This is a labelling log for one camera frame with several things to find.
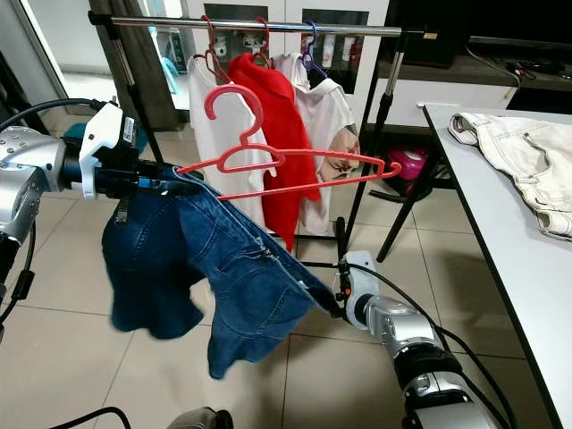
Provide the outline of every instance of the purple hanger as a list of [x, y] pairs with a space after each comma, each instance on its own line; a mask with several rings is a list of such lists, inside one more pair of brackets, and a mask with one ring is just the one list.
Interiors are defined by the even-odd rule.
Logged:
[[305, 21], [304, 23], [312, 26], [312, 28], [314, 29], [314, 38], [312, 39], [312, 41], [310, 43], [307, 44], [306, 50], [304, 51], [304, 53], [300, 57], [300, 61], [302, 62], [302, 64], [304, 64], [304, 67], [306, 68], [306, 70], [310, 71], [310, 70], [314, 69], [318, 73], [320, 73], [325, 79], [328, 79], [328, 75], [325, 74], [325, 71], [323, 71], [320, 67], [318, 67], [316, 65], [316, 63], [314, 61], [314, 56], [311, 54], [312, 45], [318, 40], [318, 32], [315, 29], [315, 24], [313, 21]]

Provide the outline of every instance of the red hanger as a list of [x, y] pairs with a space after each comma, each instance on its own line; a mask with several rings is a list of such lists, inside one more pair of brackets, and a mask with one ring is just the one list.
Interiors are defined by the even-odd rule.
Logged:
[[[211, 23], [211, 20], [206, 15], [201, 16], [200, 19], [205, 20], [206, 24], [208, 25], [208, 37], [209, 37], [210, 43], [208, 44], [208, 49], [205, 51], [204, 55], [196, 54], [196, 55], [193, 55], [193, 58], [205, 58], [206, 68], [211, 73], [213, 73], [213, 75], [218, 80], [224, 80], [224, 81], [230, 82], [231, 78], [229, 78], [228, 74], [226, 74], [226, 71], [224, 71], [223, 67], [221, 66], [221, 62], [218, 61], [218, 57], [216, 56], [215, 51], [213, 50], [213, 46], [215, 45], [215, 26]], [[208, 55], [209, 54], [213, 58], [214, 70], [211, 69], [210, 66], [208, 65]]]
[[[373, 181], [377, 179], [387, 179], [393, 177], [400, 173], [401, 171], [401, 164], [392, 162], [390, 164], [391, 171], [383, 172], [385, 167], [385, 162], [382, 159], [373, 158], [371, 156], [363, 156], [357, 154], [349, 154], [347, 152], [336, 152], [332, 150], [319, 150], [319, 149], [277, 149], [276, 147], [272, 147], [270, 145], [264, 145], [261, 143], [249, 143], [248, 137], [255, 134], [260, 127], [262, 126], [262, 122], [264, 119], [263, 112], [262, 112], [262, 105], [260, 104], [260, 100], [256, 96], [254, 92], [250, 89], [243, 87], [241, 85], [234, 85], [234, 84], [226, 84], [221, 85], [219, 87], [214, 88], [211, 92], [208, 93], [205, 99], [205, 112], [208, 119], [216, 119], [216, 114], [213, 109], [213, 103], [215, 100], [221, 96], [222, 94], [226, 94], [228, 92], [235, 92], [241, 94], [244, 98], [247, 99], [248, 105], [252, 109], [252, 113], [255, 115], [255, 120], [252, 126], [242, 132], [239, 137], [240, 144], [235, 147], [231, 147], [227, 151], [225, 151], [220, 157], [209, 159], [207, 161], [203, 161], [201, 163], [196, 163], [192, 165], [187, 165], [185, 167], [180, 167], [177, 169], [177, 173], [185, 173], [185, 172], [192, 172], [198, 170], [199, 168], [207, 167], [209, 165], [216, 165], [216, 168], [220, 172], [246, 172], [250, 170], [258, 170], [258, 169], [266, 169], [270, 167], [277, 167], [278, 165], [282, 165], [286, 162], [287, 155], [305, 155], [305, 156], [334, 156], [336, 158], [344, 158], [348, 160], [356, 160], [356, 161], [363, 161], [365, 163], [370, 163], [377, 165], [377, 173], [369, 174], [367, 176], [359, 176], [359, 177], [351, 177], [348, 179], [340, 179], [337, 181], [324, 181], [321, 183], [308, 183], [307, 185], [298, 185], [298, 186], [289, 186], [287, 188], [278, 188], [278, 189], [268, 189], [268, 190], [261, 190], [258, 192], [249, 192], [245, 194], [232, 194], [232, 195], [221, 195], [218, 199], [225, 200], [225, 199], [237, 199], [237, 198], [247, 198], [247, 197], [256, 197], [259, 195], [272, 195], [272, 194], [282, 194], [284, 192], [292, 192], [293, 190], [306, 190], [306, 189], [317, 189], [323, 188], [326, 186], [337, 186], [343, 185], [346, 183], [356, 183], [358, 181]], [[227, 167], [225, 165], [226, 160], [233, 154], [240, 152], [241, 150], [247, 149], [257, 149], [257, 150], [264, 150], [265, 152], [270, 152], [274, 158], [274, 161], [271, 163], [264, 163], [264, 164], [252, 164], [252, 165], [242, 165], [238, 167]]]
[[258, 52], [256, 52], [254, 55], [252, 55], [252, 61], [256, 60], [257, 57], [261, 57], [263, 60], [265, 60], [266, 67], [268, 67], [269, 69], [272, 69], [272, 65], [270, 64], [270, 60], [264, 54], [264, 51], [268, 49], [268, 43], [270, 42], [270, 29], [268, 29], [268, 24], [266, 23], [266, 20], [262, 16], [259, 16], [257, 18], [257, 21], [262, 22], [265, 25], [266, 40], [265, 40], [265, 43], [260, 47], [260, 50]]

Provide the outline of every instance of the electrical cord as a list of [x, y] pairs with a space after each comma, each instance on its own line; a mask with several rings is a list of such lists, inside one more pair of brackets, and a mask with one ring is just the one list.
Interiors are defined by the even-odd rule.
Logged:
[[87, 98], [64, 98], [62, 100], [53, 100], [53, 101], [46, 101], [45, 103], [40, 103], [39, 105], [33, 105], [26, 110], [22, 110], [18, 114], [15, 114], [11, 118], [7, 119], [6, 121], [0, 123], [0, 131], [8, 128], [10, 125], [15, 124], [19, 120], [25, 118], [29, 114], [35, 114], [37, 112], [41, 112], [42, 110], [51, 109], [53, 107], [59, 107], [62, 105], [86, 105], [91, 107], [94, 110], [101, 109], [105, 102], [97, 101], [97, 100], [89, 100]]
[[115, 414], [115, 415], [117, 415], [121, 419], [121, 421], [123, 423], [123, 427], [125, 429], [131, 429], [131, 425], [129, 423], [127, 416], [125, 416], [125, 413], [123, 413], [123, 411], [121, 411], [117, 407], [100, 408], [97, 411], [86, 414], [85, 416], [78, 417], [78, 418], [76, 418], [70, 422], [62, 423], [61, 425], [58, 425], [58, 426], [52, 426], [49, 429], [69, 429], [71, 427], [81, 425], [82, 423], [86, 423], [87, 421], [91, 420], [92, 418], [102, 416], [103, 414]]
[[520, 90], [520, 78], [516, 74], [513, 74], [508, 70], [504, 70], [501, 67], [499, 67], [498, 65], [491, 63], [490, 61], [485, 60], [484, 58], [480, 57], [479, 55], [477, 55], [473, 51], [471, 51], [467, 45], [465, 45], [465, 50], [467, 50], [468, 54], [471, 55], [473, 58], [475, 58], [478, 62], [483, 63], [485, 65], [488, 65], [489, 67], [496, 70], [497, 72], [501, 72], [501, 73], [504, 73], [506, 75], [509, 75], [511, 78], [513, 78], [517, 82], [517, 92]]
[[[36, 221], [32, 222], [32, 226], [29, 228], [28, 253], [26, 255], [26, 262], [24, 263], [23, 271], [29, 271], [29, 268], [32, 265], [34, 247], [36, 247]], [[12, 310], [14, 310], [14, 307], [16, 307], [18, 300], [19, 299], [15, 298], [13, 294], [8, 307], [6, 307], [6, 310], [0, 315], [0, 325], [3, 324], [10, 313], [12, 313]]]
[[[427, 320], [429, 321], [431, 326], [437, 332], [437, 335], [439, 335], [440, 339], [444, 336], [448, 336], [449, 338], [454, 340], [459, 346], [461, 346], [461, 348], [469, 355], [471, 360], [473, 360], [473, 362], [475, 363], [475, 365], [479, 369], [479, 371], [481, 371], [481, 373], [484, 375], [484, 378], [487, 380], [487, 382], [491, 385], [492, 389], [494, 390], [495, 394], [497, 395], [497, 397], [500, 400], [500, 403], [501, 403], [501, 405], [502, 405], [502, 407], [503, 407], [503, 409], [504, 409], [504, 411], [505, 411], [505, 413], [509, 419], [509, 423], [507, 424], [507, 421], [502, 417], [502, 414], [500, 413], [500, 411], [484, 396], [484, 394], [475, 386], [474, 383], [470, 382], [470, 384], [467, 384], [467, 386], [472, 391], [475, 392], [475, 395], [491, 411], [491, 414], [498, 420], [500, 425], [502, 425], [504, 428], [507, 428], [507, 429], [518, 429], [518, 423], [517, 423], [517, 420], [515, 418], [512, 407], [510, 406], [509, 401], [507, 400], [507, 397], [504, 395], [504, 392], [502, 391], [501, 387], [496, 383], [496, 381], [494, 380], [492, 375], [484, 367], [483, 363], [479, 360], [479, 358], [477, 357], [475, 352], [473, 350], [471, 350], [471, 348], [469, 348], [468, 345], [463, 340], [461, 340], [453, 332], [448, 331], [445, 328], [442, 328], [441, 326], [439, 326], [427, 314], [427, 312], [424, 311], [423, 308], [415, 302], [414, 299], [412, 299], [406, 292], [401, 290], [396, 284], [394, 284], [392, 281], [390, 281], [389, 279], [387, 279], [383, 275], [375, 272], [374, 270], [370, 270], [369, 268], [365, 268], [362, 265], [349, 264], [349, 263], [346, 263], [346, 265], [350, 266], [352, 268], [357, 268], [358, 270], [364, 271], [366, 273], [369, 273], [369, 274], [373, 275], [374, 277], [377, 277], [379, 280], [381, 280], [385, 284], [387, 284], [390, 288], [392, 288], [399, 295], [401, 295], [401, 297], [404, 298], [409, 304], [411, 304], [411, 306], [413, 306], [415, 308], [415, 310], [417, 310], [421, 315], [423, 315], [424, 317], [427, 318]], [[332, 268], [337, 268], [337, 267], [339, 267], [339, 266], [336, 264], [332, 264]], [[468, 380], [468, 377], [464, 374], [463, 374], [463, 378]]]

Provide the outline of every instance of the cream garment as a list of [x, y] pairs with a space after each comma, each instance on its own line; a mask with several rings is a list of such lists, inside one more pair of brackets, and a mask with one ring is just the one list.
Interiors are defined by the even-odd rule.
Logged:
[[544, 234], [572, 240], [572, 125], [455, 114], [449, 132], [479, 146], [494, 168], [511, 176]]
[[[189, 61], [190, 124], [195, 129], [198, 154], [201, 161], [216, 158], [225, 150], [239, 144], [239, 135], [254, 122], [252, 111], [240, 94], [223, 94], [214, 101], [215, 120], [205, 113], [205, 98], [216, 88], [214, 76], [205, 67], [203, 59]], [[250, 136], [251, 143], [266, 144], [262, 130]], [[261, 150], [245, 150], [231, 156], [226, 165], [239, 166], [271, 163], [272, 157]], [[238, 194], [264, 190], [263, 175], [266, 170], [248, 172], [219, 172], [211, 165], [204, 169], [206, 181], [222, 194]], [[268, 169], [272, 176], [274, 168]], [[258, 225], [265, 226], [260, 197], [234, 199], [232, 203]]]
[[[314, 149], [359, 153], [359, 141], [351, 110], [340, 85], [325, 79], [310, 89], [307, 71], [299, 60], [301, 54], [279, 55], [274, 67], [290, 81], [296, 91], [296, 107], [304, 121], [310, 144]], [[315, 156], [315, 170], [320, 181], [347, 175], [358, 161]], [[320, 188], [320, 201], [303, 199], [300, 221], [307, 230], [324, 235], [328, 232], [332, 188]]]

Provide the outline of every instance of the clothing rack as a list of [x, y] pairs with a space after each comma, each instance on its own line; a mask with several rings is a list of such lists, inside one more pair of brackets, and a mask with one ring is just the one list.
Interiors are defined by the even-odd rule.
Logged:
[[[145, 130], [149, 138], [149, 146], [153, 151], [153, 155], [158, 163], [163, 162], [163, 157], [161, 155], [161, 150], [156, 142], [155, 134], [153, 133], [145, 109], [141, 101], [139, 89], [133, 78], [133, 73], [129, 64], [129, 60], [125, 53], [119, 32], [117, 31], [118, 26], [130, 26], [130, 27], [167, 27], [167, 28], [192, 28], [192, 29], [208, 29], [208, 23], [201, 19], [193, 18], [165, 18], [165, 17], [134, 17], [134, 16], [119, 16], [111, 14], [95, 14], [91, 11], [88, 13], [90, 22], [93, 25], [103, 26], [107, 32], [107, 35], [112, 41], [115, 53], [117, 54], [120, 63], [122, 65], [122, 70], [124, 78], [127, 82], [128, 94], [131, 97], [133, 105], [139, 115], [141, 126]], [[238, 21], [238, 20], [211, 20], [213, 26], [217, 30], [250, 30], [250, 31], [267, 31], [271, 32], [281, 32], [281, 33], [308, 33], [314, 34], [314, 28], [306, 23], [295, 23], [295, 22], [267, 22], [266, 25], [259, 21]], [[395, 48], [395, 54], [393, 56], [393, 63], [391, 65], [391, 70], [389, 78], [387, 79], [387, 85], [382, 95], [382, 99], [379, 105], [379, 111], [375, 119], [375, 126], [373, 134], [370, 138], [370, 144], [367, 145], [368, 150], [365, 151], [365, 155], [376, 156], [380, 154], [381, 151], [381, 139], [383, 132], [383, 125], [387, 119], [389, 113], [391, 102], [393, 99], [393, 90], [395, 89], [395, 84], [400, 73], [400, 66], [403, 61], [403, 56], [407, 48], [407, 43], [410, 38], [437, 38], [436, 33], [427, 33], [420, 29], [405, 29], [400, 27], [381, 27], [381, 26], [366, 26], [366, 25], [339, 25], [339, 24], [316, 24], [315, 29], [320, 33], [325, 34], [338, 34], [347, 36], [373, 36], [373, 37], [384, 37], [384, 38], [398, 38], [398, 43]], [[378, 80], [378, 63], [380, 59], [381, 46], [378, 48], [377, 59], [375, 61], [374, 72], [372, 74], [371, 84], [369, 86], [369, 92], [367, 94], [366, 109], [364, 111], [363, 120], [361, 123], [361, 128], [359, 131], [359, 141], [363, 144], [366, 139], [366, 124], [367, 118], [369, 117], [369, 112], [373, 103], [375, 85]], [[371, 164], [364, 164], [362, 169], [362, 176], [366, 176], [371, 171]], [[338, 217], [334, 224], [334, 235], [333, 236], [318, 236], [318, 235], [303, 235], [297, 234], [296, 239], [302, 240], [330, 240], [336, 241], [338, 244], [338, 258], [341, 259], [347, 252], [349, 238], [353, 230], [356, 217], [358, 215], [359, 205], [361, 203], [361, 198], [364, 195], [364, 190], [366, 188], [366, 183], [361, 181], [357, 186], [357, 192], [354, 197], [354, 201], [351, 207], [351, 212], [349, 214], [348, 224], [346, 226], [345, 219], [343, 217]], [[307, 266], [324, 266], [324, 263], [313, 263], [304, 262]]]

